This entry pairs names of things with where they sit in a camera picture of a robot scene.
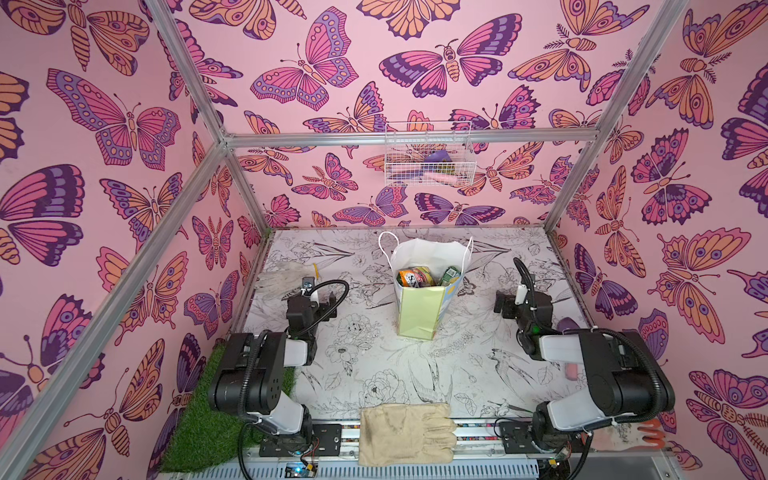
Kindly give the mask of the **green spring tea bag back-side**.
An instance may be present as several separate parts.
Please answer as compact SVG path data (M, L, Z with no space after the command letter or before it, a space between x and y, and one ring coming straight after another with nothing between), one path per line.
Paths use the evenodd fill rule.
M448 267L443 273L440 281L442 287L449 287L458 282L462 277L462 270L456 266Z

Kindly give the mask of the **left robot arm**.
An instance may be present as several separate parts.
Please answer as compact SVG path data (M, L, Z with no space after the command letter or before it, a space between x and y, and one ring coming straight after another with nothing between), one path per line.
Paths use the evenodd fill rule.
M313 363L317 329L337 316L349 290L345 280L314 284L306 279L300 292L286 300L285 330L238 333L226 342L208 404L243 422L243 436L260 432L261 456L340 454L341 426L316 426L308 407L284 393L282 384L286 369Z

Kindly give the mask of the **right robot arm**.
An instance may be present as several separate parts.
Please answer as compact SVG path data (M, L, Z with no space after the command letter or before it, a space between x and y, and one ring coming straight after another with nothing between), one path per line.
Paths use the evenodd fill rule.
M517 292L498 291L494 311L516 322L516 339L531 359L580 365L586 379L581 390L533 411L525 426L535 449L551 452L579 433L643 423L674 409L674 389L639 333L555 329L552 297L536 289L520 258L514 265L521 277Z

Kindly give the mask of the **white paper bag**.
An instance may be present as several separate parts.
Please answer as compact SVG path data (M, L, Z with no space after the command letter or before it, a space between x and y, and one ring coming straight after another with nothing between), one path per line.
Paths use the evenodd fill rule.
M474 239L435 242L424 239L400 241L391 232L378 236L378 247L391 269L398 309L397 334L418 340L432 340L452 299L471 266ZM435 285L424 288L404 288L396 273L411 266L426 266L431 270ZM449 287L440 285L441 277L450 266L462 270L461 279Z

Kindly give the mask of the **orange Fox's candy bag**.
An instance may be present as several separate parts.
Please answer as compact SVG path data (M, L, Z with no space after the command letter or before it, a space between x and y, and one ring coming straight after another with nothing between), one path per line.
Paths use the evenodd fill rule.
M396 273L398 283L404 288L424 288L435 285L431 270L426 266L411 266Z

